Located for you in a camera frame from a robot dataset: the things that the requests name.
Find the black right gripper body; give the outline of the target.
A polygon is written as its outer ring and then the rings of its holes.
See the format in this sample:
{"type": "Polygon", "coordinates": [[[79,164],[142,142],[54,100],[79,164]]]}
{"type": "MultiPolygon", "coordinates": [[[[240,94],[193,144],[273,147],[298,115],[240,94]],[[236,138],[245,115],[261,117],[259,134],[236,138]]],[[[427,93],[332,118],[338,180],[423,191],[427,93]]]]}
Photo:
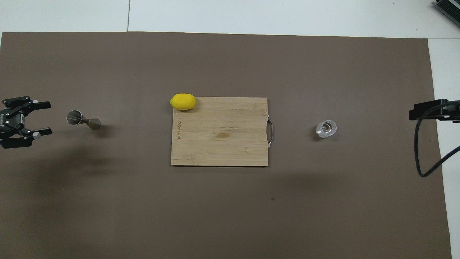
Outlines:
{"type": "Polygon", "coordinates": [[[440,104],[437,120],[460,122],[460,101],[445,101],[440,104]]]}

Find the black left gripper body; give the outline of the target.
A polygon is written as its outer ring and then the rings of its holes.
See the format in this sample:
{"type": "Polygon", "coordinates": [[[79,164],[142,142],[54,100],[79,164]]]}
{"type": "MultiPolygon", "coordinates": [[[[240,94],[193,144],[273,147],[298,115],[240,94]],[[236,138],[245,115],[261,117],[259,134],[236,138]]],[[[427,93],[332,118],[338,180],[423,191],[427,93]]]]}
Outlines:
{"type": "Polygon", "coordinates": [[[1,111],[1,141],[24,141],[22,134],[23,108],[4,108],[1,111]]]}

